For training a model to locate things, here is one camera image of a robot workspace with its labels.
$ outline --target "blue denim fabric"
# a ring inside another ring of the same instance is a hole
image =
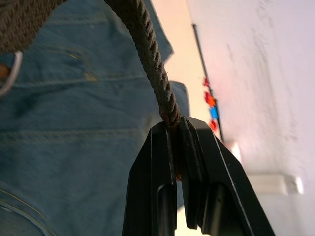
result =
[[[187,116],[186,88],[172,86]],[[121,235],[129,170],[160,118],[133,41],[103,1],[53,13],[0,114],[0,235]]]

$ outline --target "rope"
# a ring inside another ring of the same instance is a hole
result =
[[[0,0],[0,53],[26,49],[53,9],[65,0]],[[176,128],[180,110],[168,81],[150,15],[142,0],[104,0],[128,28],[163,121]]]

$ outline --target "black pole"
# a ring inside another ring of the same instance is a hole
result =
[[[192,24],[193,27],[193,31],[195,34],[195,38],[196,38],[196,42],[197,42],[197,46],[198,46],[198,50],[199,50],[199,55],[200,55],[200,59],[201,59],[201,63],[202,63],[202,68],[203,68],[203,72],[208,80],[208,83],[210,84],[209,81],[209,76],[208,76],[208,71],[207,71],[207,67],[206,67],[206,63],[205,60],[203,58],[203,54],[202,54],[202,50],[201,50],[201,45],[200,45],[200,41],[199,41],[199,36],[198,36],[198,31],[197,31],[197,25],[196,24]],[[211,86],[209,85],[209,93],[212,97],[213,96],[213,91],[211,89]],[[221,139],[224,142],[224,137],[223,137],[223,131],[222,131],[222,126],[221,126],[221,119],[220,119],[220,114],[219,114],[219,108],[218,108],[218,101],[215,99],[216,101],[216,109],[217,109],[217,114],[218,114],[218,126],[219,126],[219,132],[221,135]]]

